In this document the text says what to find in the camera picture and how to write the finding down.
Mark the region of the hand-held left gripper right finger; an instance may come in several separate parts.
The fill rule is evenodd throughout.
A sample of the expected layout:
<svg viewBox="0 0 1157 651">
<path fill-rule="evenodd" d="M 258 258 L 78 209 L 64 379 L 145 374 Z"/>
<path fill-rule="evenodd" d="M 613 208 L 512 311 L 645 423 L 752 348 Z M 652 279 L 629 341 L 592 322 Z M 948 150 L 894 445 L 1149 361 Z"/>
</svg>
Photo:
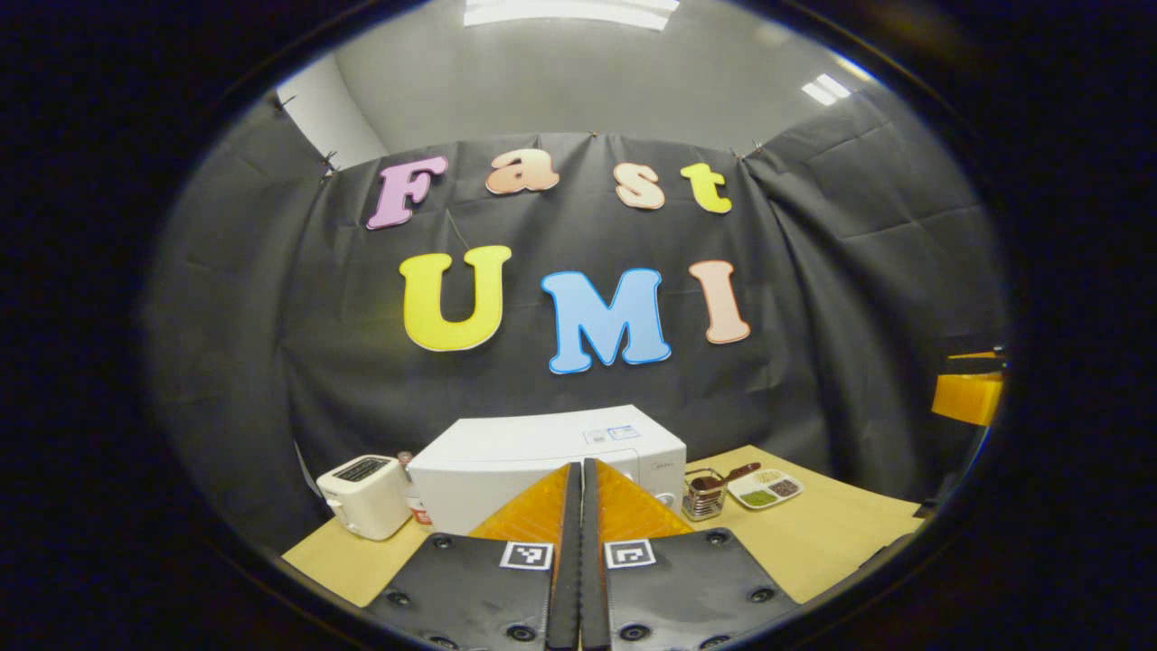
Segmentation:
<svg viewBox="0 0 1157 651">
<path fill-rule="evenodd" d="M 584 650 L 736 646 L 799 609 L 731 528 L 687 527 L 607 463 L 582 471 Z"/>
</svg>

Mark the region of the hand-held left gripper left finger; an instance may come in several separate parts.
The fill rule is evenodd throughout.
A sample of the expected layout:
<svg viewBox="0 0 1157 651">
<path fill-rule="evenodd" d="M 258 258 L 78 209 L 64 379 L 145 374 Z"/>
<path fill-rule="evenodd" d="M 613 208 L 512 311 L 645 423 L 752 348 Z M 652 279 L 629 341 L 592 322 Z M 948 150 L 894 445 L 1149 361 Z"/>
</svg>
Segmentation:
<svg viewBox="0 0 1157 651">
<path fill-rule="evenodd" d="M 567 463 L 474 534 L 435 533 L 364 607 L 428 650 L 578 645 L 582 466 Z"/>
</svg>

